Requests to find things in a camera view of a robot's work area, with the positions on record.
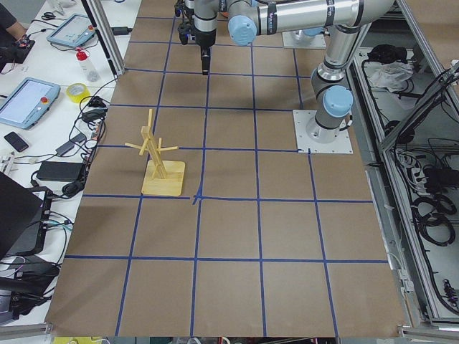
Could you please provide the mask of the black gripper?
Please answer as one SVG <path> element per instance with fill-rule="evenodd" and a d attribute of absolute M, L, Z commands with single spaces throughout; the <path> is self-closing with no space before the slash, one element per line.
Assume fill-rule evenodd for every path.
<path fill-rule="evenodd" d="M 208 75 L 211 62 L 211 46 L 216 42 L 217 30 L 203 32 L 196 30 L 195 42 L 201 47 L 202 74 Z"/>

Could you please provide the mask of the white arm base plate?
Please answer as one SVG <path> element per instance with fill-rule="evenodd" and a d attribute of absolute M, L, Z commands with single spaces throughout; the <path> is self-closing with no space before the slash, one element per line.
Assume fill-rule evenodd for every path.
<path fill-rule="evenodd" d="M 353 153 L 344 119 L 338 128 L 329 130 L 318 125 L 315 110 L 294 110 L 293 124 L 299 153 Z"/>
<path fill-rule="evenodd" d="M 322 32 L 313 36 L 304 31 L 283 32 L 283 46 L 291 49 L 319 49 L 326 48 L 326 42 Z"/>

